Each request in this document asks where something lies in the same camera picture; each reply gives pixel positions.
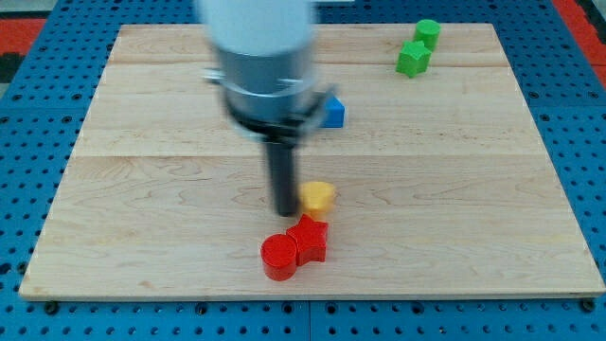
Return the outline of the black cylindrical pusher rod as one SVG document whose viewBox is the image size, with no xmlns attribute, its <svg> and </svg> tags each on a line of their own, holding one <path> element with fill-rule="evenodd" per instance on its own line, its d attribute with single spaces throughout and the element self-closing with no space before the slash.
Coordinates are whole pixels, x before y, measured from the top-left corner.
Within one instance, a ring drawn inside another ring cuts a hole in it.
<svg viewBox="0 0 606 341">
<path fill-rule="evenodd" d="M 265 150 L 276 213 L 282 217 L 293 216 L 298 211 L 294 148 L 267 142 Z"/>
</svg>

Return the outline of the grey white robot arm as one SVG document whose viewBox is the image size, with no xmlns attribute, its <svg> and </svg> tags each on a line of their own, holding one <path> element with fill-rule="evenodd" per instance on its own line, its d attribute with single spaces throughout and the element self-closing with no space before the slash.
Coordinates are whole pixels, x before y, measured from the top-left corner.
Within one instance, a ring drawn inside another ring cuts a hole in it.
<svg viewBox="0 0 606 341">
<path fill-rule="evenodd" d="M 316 22 L 310 0 L 198 0 L 217 60 L 206 78 L 221 88 L 226 113 L 263 144 L 276 213 L 298 211 L 294 150 L 323 125 L 335 90 L 317 88 Z"/>
</svg>

